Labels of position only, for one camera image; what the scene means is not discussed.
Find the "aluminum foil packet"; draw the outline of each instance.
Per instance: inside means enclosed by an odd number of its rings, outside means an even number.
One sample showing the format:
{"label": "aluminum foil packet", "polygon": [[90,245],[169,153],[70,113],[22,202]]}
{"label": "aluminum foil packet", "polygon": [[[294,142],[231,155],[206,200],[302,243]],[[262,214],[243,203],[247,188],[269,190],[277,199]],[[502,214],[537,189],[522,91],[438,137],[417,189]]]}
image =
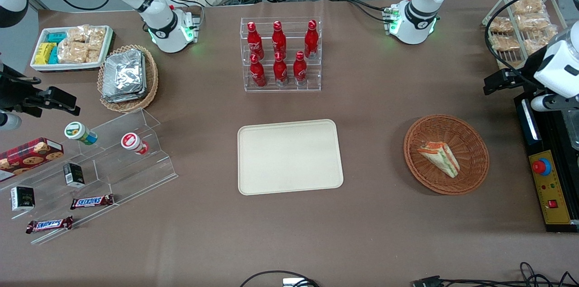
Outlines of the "aluminum foil packet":
{"label": "aluminum foil packet", "polygon": [[133,48],[107,57],[103,73],[104,100],[120,103],[146,95],[145,56],[140,50]]}

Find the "red bottle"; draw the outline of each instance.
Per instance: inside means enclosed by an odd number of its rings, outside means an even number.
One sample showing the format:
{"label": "red bottle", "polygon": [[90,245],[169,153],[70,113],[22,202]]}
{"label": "red bottle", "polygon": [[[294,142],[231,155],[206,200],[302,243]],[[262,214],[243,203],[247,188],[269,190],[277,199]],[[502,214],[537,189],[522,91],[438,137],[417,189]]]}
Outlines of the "red bottle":
{"label": "red bottle", "polygon": [[286,66],[281,53],[274,54],[275,63],[273,63],[273,74],[275,75],[275,84],[283,87],[288,84],[288,67]]}
{"label": "red bottle", "polygon": [[259,60],[263,60],[265,53],[263,52],[263,44],[261,42],[261,36],[255,29],[255,23],[247,23],[247,29],[249,33],[247,34],[247,44],[250,45],[250,51],[252,54],[256,54]]}
{"label": "red bottle", "polygon": [[287,44],[285,42],[285,33],[281,30],[281,22],[279,21],[273,23],[273,35],[271,36],[271,41],[273,42],[273,52],[280,53],[282,60],[285,60],[285,57],[287,56],[285,53]]}
{"label": "red bottle", "polygon": [[308,22],[308,32],[306,33],[306,48],[304,49],[304,54],[309,60],[313,60],[318,57],[318,40],[320,40],[320,35],[316,29],[317,23],[315,20],[310,20]]}
{"label": "red bottle", "polygon": [[298,86],[306,85],[308,80],[306,80],[306,70],[308,65],[304,60],[304,52],[299,51],[295,54],[295,62],[294,62],[294,79],[295,84]]}
{"label": "red bottle", "polygon": [[258,60],[258,56],[256,54],[252,54],[250,56],[250,61],[252,61],[252,64],[250,65],[252,79],[258,87],[265,87],[267,85],[267,78],[263,72],[263,65],[261,65]]}

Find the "brown wicker basket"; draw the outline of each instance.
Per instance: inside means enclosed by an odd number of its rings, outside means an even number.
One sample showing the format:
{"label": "brown wicker basket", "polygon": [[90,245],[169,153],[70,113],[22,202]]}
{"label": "brown wicker basket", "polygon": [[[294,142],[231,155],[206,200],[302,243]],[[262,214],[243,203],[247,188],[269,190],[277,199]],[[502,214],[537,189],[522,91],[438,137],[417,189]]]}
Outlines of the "brown wicker basket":
{"label": "brown wicker basket", "polygon": [[[145,71],[147,71],[147,95],[143,99],[136,99],[136,100],[129,100],[123,101],[122,103],[109,103],[103,98],[101,98],[101,104],[105,105],[108,109],[117,112],[124,112],[128,113],[131,111],[136,110],[137,108],[145,108],[149,106],[151,101],[155,98],[155,94],[157,93],[157,88],[159,86],[159,74],[157,72],[157,64],[155,60],[153,60],[153,56],[151,53],[144,47],[138,45],[128,45],[123,46],[121,48],[115,49],[110,54],[118,54],[124,53],[129,49],[134,48],[138,49],[143,54],[145,54]],[[101,68],[99,69],[99,80],[97,81],[97,89],[99,89],[99,93],[103,93],[103,73],[104,73],[105,64],[101,64]]]}
{"label": "brown wicker basket", "polygon": [[[455,178],[430,163],[418,148],[425,142],[446,142],[459,162]],[[478,188],[489,171],[489,152],[472,126],[454,116],[429,115],[417,120],[404,138],[404,158],[408,168],[434,192],[459,195]]]}

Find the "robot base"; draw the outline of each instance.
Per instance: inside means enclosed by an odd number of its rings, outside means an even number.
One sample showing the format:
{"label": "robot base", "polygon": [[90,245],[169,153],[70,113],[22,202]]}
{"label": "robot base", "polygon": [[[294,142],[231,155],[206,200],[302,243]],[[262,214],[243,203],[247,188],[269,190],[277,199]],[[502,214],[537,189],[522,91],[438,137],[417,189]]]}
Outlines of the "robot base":
{"label": "robot base", "polygon": [[424,21],[424,27],[417,29],[406,15],[406,6],[408,3],[409,0],[403,0],[398,4],[392,4],[391,8],[398,10],[399,16],[397,20],[390,24],[389,33],[396,36],[403,43],[419,44],[425,41],[426,37],[432,33],[436,19],[431,23]]}
{"label": "robot base", "polygon": [[191,13],[185,13],[180,9],[174,9],[173,11],[177,15],[177,26],[168,34],[167,38],[155,37],[149,30],[153,42],[159,46],[160,50],[166,53],[179,52],[188,44],[194,42],[195,39]]}

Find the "table surface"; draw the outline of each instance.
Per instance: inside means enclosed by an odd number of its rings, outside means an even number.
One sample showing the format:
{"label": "table surface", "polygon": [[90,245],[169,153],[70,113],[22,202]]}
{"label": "table surface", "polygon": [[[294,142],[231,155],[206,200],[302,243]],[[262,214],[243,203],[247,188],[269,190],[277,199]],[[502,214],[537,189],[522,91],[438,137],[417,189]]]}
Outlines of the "table surface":
{"label": "table surface", "polygon": [[[147,110],[179,178],[41,246],[2,207],[0,285],[235,287],[259,271],[291,270],[327,287],[407,286],[435,274],[515,279],[521,261],[557,279],[577,270],[579,235],[544,232],[512,101],[519,91],[482,92],[497,67],[479,24],[495,2],[445,1],[436,30],[417,46],[386,37],[346,2],[208,8],[199,43],[176,54],[155,47],[134,11],[40,11],[41,28],[107,24],[114,47],[151,51],[160,83]],[[323,18],[322,91],[245,93],[240,18],[288,15]],[[77,96],[88,126],[119,115],[99,103],[96,72],[27,74]],[[490,170],[474,192],[440,196],[408,170],[404,135],[429,114],[462,118],[486,142]],[[238,192],[240,127],[324,118],[337,124],[340,188]],[[0,139],[6,147],[64,140],[71,120],[60,111],[23,116]],[[251,285],[280,286],[281,277]]]}

